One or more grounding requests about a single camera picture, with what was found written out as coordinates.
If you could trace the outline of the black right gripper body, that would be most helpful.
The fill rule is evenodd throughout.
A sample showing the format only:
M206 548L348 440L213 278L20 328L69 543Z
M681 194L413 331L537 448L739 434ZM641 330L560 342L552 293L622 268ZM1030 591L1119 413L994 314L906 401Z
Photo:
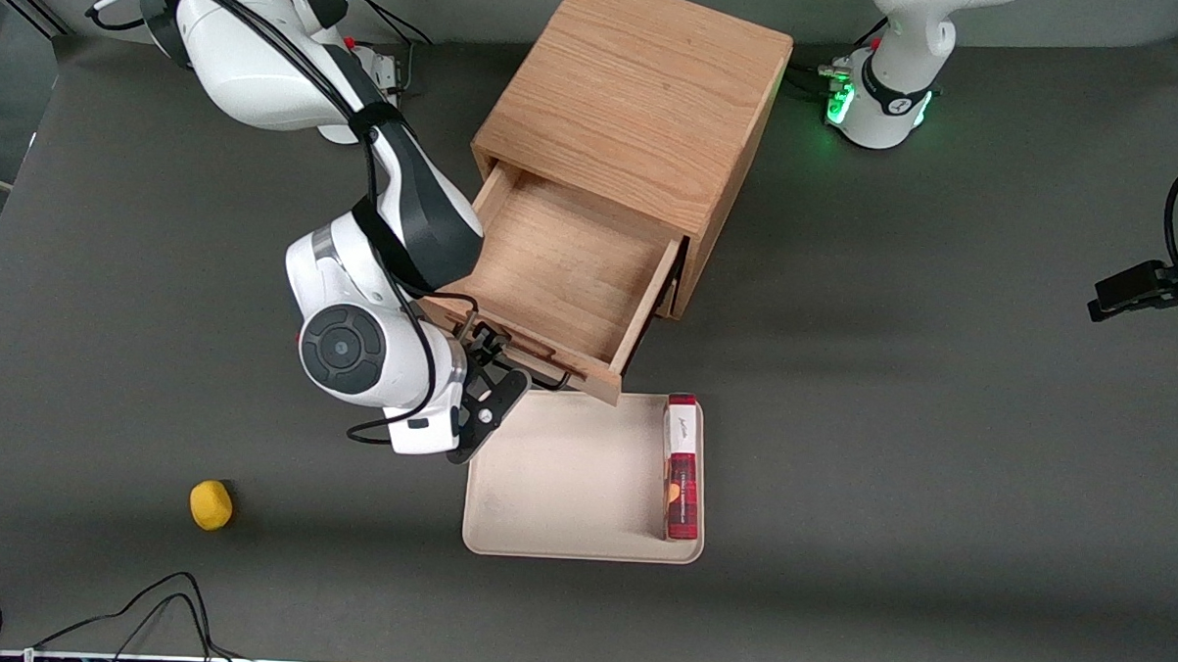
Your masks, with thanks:
M532 388L532 378L521 368L499 363L504 352L501 340L475 339L466 346L466 379L459 403L450 416L456 445L446 451L446 461L466 464L494 436Z

